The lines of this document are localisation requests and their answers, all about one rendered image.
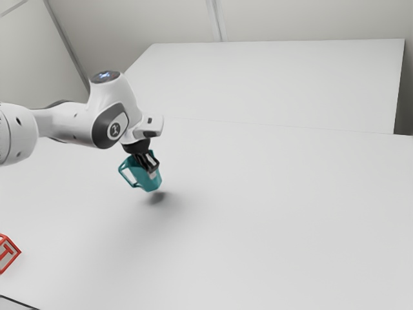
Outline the red and white letter block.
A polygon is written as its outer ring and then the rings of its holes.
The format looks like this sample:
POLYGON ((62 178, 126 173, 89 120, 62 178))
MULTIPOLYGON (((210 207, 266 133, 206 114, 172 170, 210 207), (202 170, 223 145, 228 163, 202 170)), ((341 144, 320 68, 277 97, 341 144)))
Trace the red and white letter block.
POLYGON ((7 235, 0 233, 0 274, 3 274, 20 254, 20 248, 7 235))

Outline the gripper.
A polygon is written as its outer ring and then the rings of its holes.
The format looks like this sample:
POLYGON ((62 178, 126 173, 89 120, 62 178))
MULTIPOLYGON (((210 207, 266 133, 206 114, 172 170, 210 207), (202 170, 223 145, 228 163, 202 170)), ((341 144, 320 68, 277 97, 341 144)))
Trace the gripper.
POLYGON ((153 180, 157 176, 157 170, 160 162, 149 152, 151 140, 149 138, 141 139, 134 143, 122 144, 123 150, 131 155, 135 155, 137 163, 146 171, 148 177, 153 180))

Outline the teal faceted mug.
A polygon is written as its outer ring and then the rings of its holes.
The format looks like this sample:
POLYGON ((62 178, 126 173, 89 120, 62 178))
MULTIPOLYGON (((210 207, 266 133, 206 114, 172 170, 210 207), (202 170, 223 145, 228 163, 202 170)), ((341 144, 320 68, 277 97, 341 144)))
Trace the teal faceted mug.
POLYGON ((154 171, 148 172, 133 155, 129 155, 118 167, 118 172, 131 187, 143 189, 145 192, 152 192, 160 188, 162 183, 159 161, 155 158, 151 149, 144 155, 144 159, 149 164, 155 165, 154 171))

